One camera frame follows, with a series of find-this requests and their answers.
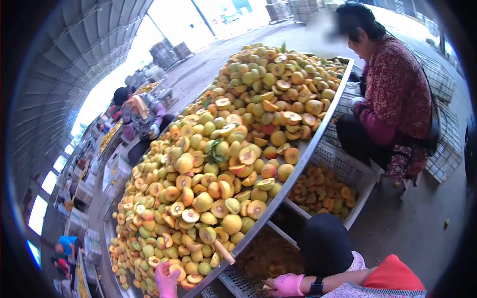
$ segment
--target corrugated roof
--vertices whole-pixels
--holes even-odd
[[[153,0],[64,1],[39,35],[13,109],[17,197],[71,131],[89,91],[124,63]]]

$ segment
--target black pants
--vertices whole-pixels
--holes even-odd
[[[354,260],[348,231],[339,219],[329,213],[310,218],[297,245],[307,276],[327,277],[342,273]]]
[[[78,258],[78,251],[80,248],[83,248],[83,242],[79,239],[76,239],[74,241],[74,257],[76,259]]]
[[[172,120],[175,119],[175,116],[172,114],[165,114],[164,117],[162,118],[162,123],[161,126],[159,127],[159,134],[163,132],[166,127],[169,125],[169,123],[172,122]],[[129,158],[129,162],[131,164],[137,164],[141,157],[144,155],[144,153],[147,151],[149,148],[149,145],[151,144],[153,140],[141,140],[139,143],[134,145],[134,147],[129,150],[127,153],[127,157]]]
[[[386,169],[391,158],[392,146],[373,143],[356,116],[341,115],[336,122],[336,132],[341,146],[347,154],[367,166],[371,166],[371,158],[382,169]]]

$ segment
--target pink glove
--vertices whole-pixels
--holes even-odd
[[[157,283],[157,291],[160,298],[177,298],[177,278],[180,270],[174,270],[169,274],[169,262],[160,263],[156,267],[156,275],[154,279]]]
[[[269,295],[272,297],[305,296],[300,292],[300,283],[304,277],[304,274],[296,275],[288,273],[280,275],[276,279],[267,279],[267,285],[272,287],[272,289],[269,290]]]

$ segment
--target black hat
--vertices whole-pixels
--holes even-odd
[[[129,88],[121,87],[116,89],[116,91],[114,92],[114,97],[113,97],[114,104],[117,106],[122,106],[123,103],[127,101],[128,96],[129,96]]]

